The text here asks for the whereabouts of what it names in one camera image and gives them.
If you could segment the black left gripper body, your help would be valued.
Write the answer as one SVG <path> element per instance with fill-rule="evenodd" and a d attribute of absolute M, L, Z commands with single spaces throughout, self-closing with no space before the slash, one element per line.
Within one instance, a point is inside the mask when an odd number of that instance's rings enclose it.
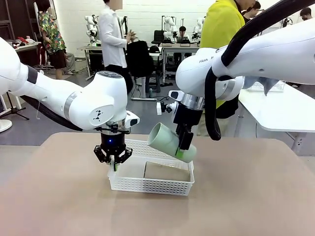
<path fill-rule="evenodd" d="M 123 133 L 101 133 L 101 149 L 108 155 L 120 155 L 125 149 L 125 135 Z"/>

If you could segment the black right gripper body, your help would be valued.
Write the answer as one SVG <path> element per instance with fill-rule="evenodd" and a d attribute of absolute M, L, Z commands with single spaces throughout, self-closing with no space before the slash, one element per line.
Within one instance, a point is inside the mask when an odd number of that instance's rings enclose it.
<path fill-rule="evenodd" d="M 202 114 L 202 110 L 193 110 L 182 103 L 178 103 L 173 123 L 192 127 L 199 124 Z"/>

